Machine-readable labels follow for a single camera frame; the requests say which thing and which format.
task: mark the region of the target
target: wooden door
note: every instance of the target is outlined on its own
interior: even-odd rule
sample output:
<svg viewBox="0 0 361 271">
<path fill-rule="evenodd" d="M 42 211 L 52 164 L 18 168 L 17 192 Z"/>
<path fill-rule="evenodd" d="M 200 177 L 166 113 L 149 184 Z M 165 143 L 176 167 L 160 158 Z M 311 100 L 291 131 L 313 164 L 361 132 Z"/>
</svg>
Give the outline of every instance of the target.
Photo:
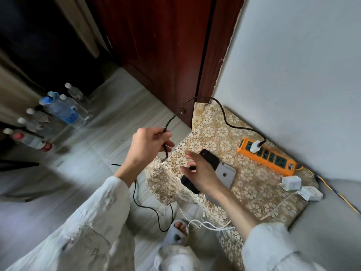
<svg viewBox="0 0 361 271">
<path fill-rule="evenodd" d="M 211 0 L 87 1 L 115 58 L 170 110 L 196 95 Z"/>
</svg>

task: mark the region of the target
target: pajamas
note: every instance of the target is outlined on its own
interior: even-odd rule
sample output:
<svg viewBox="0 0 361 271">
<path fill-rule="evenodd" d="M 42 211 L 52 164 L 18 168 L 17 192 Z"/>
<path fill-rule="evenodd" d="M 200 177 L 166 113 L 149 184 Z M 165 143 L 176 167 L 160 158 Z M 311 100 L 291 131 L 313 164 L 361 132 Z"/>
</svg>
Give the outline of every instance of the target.
<svg viewBox="0 0 361 271">
<path fill-rule="evenodd" d="M 130 209 L 127 185 L 106 179 L 66 222 L 8 271 L 134 270 L 134 238 L 124 223 Z M 324 270 L 302 258 L 280 223 L 260 224 L 242 251 L 246 270 Z M 190 247 L 164 245 L 155 259 L 158 270 L 201 270 Z"/>
</svg>

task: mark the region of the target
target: yellow wire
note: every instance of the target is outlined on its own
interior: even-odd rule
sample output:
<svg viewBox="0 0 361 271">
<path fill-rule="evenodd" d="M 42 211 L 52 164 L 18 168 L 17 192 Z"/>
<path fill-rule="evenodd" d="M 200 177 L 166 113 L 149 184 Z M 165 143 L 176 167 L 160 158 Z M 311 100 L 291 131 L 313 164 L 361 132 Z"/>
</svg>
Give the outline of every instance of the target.
<svg viewBox="0 0 361 271">
<path fill-rule="evenodd" d="M 312 175 L 315 175 L 311 170 L 309 170 L 307 167 L 305 167 L 307 170 L 308 170 L 308 172 L 310 172 Z M 334 191 L 328 184 L 327 184 L 327 182 L 322 178 L 322 177 L 320 177 L 320 176 L 318 176 L 320 179 L 321 179 L 321 181 L 325 184 L 325 186 L 327 186 L 330 190 L 332 190 L 332 191 Z M 349 205 L 349 207 L 351 207 L 356 213 L 358 213 L 358 214 L 361 214 L 356 208 L 354 208 L 354 206 L 344 197 L 344 196 L 342 196 L 340 193 L 338 193 L 337 191 L 334 191 L 334 192 L 336 192 L 337 193 L 337 195 L 339 195 L 348 205 Z"/>
</svg>

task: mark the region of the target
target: black phone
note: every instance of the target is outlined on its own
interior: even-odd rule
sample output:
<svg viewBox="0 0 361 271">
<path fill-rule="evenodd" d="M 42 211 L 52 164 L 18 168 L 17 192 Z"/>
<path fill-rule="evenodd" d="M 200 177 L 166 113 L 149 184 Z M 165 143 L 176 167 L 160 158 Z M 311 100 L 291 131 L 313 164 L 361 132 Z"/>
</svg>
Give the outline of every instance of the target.
<svg viewBox="0 0 361 271">
<path fill-rule="evenodd" d="M 218 165 L 219 165 L 219 158 L 215 155 L 213 155 L 212 153 L 210 153 L 208 150 L 206 149 L 202 149 L 200 152 L 200 155 L 207 161 L 209 162 L 214 171 L 217 169 Z M 196 166 L 190 166 L 189 167 L 190 170 L 196 170 Z M 199 194 L 200 191 L 194 186 L 194 184 L 192 184 L 192 182 L 185 176 L 183 175 L 182 178 L 180 179 L 180 182 L 187 187 L 189 190 L 191 190 L 194 194 Z"/>
</svg>

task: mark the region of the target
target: blue label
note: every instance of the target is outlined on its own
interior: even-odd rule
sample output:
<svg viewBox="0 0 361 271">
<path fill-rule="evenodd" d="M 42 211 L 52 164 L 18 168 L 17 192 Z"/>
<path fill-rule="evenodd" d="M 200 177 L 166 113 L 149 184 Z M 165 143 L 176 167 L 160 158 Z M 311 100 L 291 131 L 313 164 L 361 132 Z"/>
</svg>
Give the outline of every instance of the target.
<svg viewBox="0 0 361 271">
<path fill-rule="evenodd" d="M 75 110 L 73 110 L 73 109 L 71 109 L 71 114 L 70 114 L 70 116 L 69 117 L 61 117 L 61 119 L 64 121 L 64 122 L 66 122 L 66 123 L 74 123 L 77 119 L 78 119 L 78 113 L 75 111 Z"/>
</svg>

